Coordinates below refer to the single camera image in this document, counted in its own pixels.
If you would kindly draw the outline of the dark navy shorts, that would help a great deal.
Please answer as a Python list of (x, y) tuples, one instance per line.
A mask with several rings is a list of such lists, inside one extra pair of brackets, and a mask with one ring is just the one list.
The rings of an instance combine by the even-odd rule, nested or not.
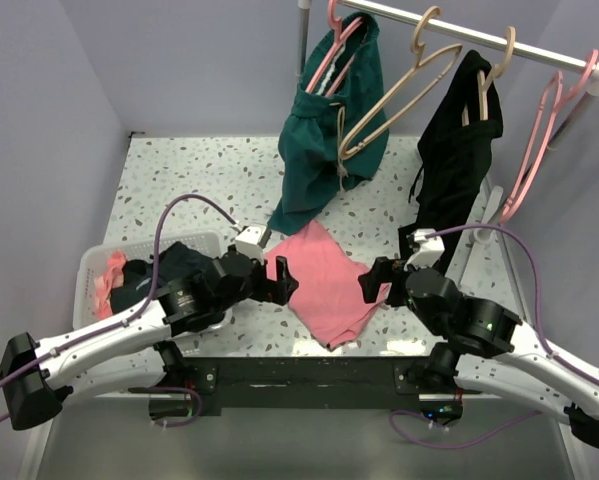
[[(175, 242), (159, 254), (157, 287), (161, 288), (171, 281), (202, 273), (211, 262), (211, 257), (181, 242)], [(142, 302), (148, 295), (153, 264), (145, 260), (130, 260), (123, 267), (123, 273), (124, 285), (111, 292), (113, 314), (119, 314)]]

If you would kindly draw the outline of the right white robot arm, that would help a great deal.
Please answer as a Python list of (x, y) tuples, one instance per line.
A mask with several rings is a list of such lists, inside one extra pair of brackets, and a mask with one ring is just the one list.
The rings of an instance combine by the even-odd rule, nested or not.
[(434, 336), (430, 354), (401, 381), (438, 393), (457, 389), (497, 395), (549, 414), (575, 438), (599, 449), (599, 368), (540, 341), (533, 326), (500, 304), (462, 293), (432, 268), (379, 257), (358, 278), (363, 299), (407, 307)]

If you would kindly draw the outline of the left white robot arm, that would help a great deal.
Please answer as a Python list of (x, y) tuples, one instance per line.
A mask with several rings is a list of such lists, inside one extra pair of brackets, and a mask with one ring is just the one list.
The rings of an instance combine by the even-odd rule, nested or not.
[(15, 431), (56, 417), (75, 394), (74, 380), (122, 355), (151, 348), (184, 333), (208, 328), (216, 316), (241, 301), (287, 304), (299, 286), (283, 256), (275, 276), (264, 260), (235, 248), (153, 290), (130, 308), (73, 332), (42, 340), (29, 333), (10, 338), (0, 362), (6, 419)]

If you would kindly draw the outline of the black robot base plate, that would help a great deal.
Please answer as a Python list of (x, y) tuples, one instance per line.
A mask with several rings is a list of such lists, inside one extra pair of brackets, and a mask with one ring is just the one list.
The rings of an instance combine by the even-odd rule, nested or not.
[(420, 402), (452, 402), (458, 388), (426, 384), (420, 376), (424, 357), (192, 357), (168, 360), (165, 376), (136, 394), (163, 395), (152, 400), (153, 419), (184, 416), (195, 402), (203, 415), (224, 409), (373, 409), (420, 408)]

